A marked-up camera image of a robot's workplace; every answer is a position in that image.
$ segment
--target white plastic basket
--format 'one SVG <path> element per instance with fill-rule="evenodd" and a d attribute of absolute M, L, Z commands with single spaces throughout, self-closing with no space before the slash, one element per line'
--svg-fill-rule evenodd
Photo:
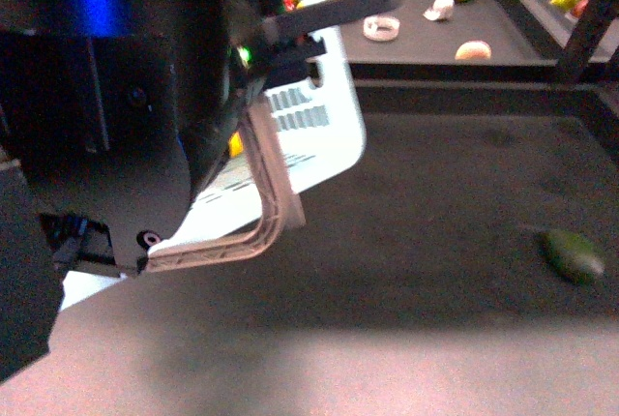
<path fill-rule="evenodd" d="M 327 47 L 316 59 L 321 87 L 307 79 L 266 93 L 294 193 L 345 171 L 365 148 L 364 123 L 339 29 L 324 29 L 315 36 Z M 258 220 L 261 212 L 260 195 L 241 155 L 198 196 L 176 234 L 149 254 L 192 251 Z"/>

